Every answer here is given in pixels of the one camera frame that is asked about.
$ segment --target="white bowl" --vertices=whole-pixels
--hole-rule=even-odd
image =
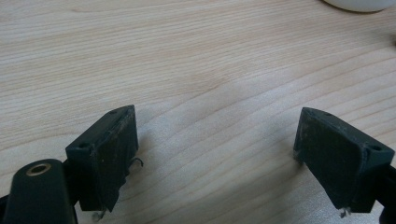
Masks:
[[[335,7],[359,12],[373,12],[385,9],[396,3],[396,0],[324,0]]]

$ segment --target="black plastic part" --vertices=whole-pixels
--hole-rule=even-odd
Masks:
[[[329,113],[305,107],[294,154],[336,208],[369,213],[377,196],[375,183],[390,167],[394,151]]]
[[[3,220],[4,214],[6,213],[8,195],[0,198],[0,223]]]
[[[389,167],[375,184],[376,199],[384,205],[380,223],[396,223],[396,169]]]
[[[77,223],[74,207],[69,202],[64,169],[60,161],[35,161],[22,167],[14,175],[3,223]]]
[[[78,192],[72,198],[83,211],[112,211],[137,150],[133,105],[106,113],[66,148],[66,171]]]

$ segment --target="screw hole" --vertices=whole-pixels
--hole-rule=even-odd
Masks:
[[[26,172],[26,174],[29,176],[42,175],[42,174],[46,173],[49,169],[50,169],[49,163],[40,163],[38,165],[31,167]]]

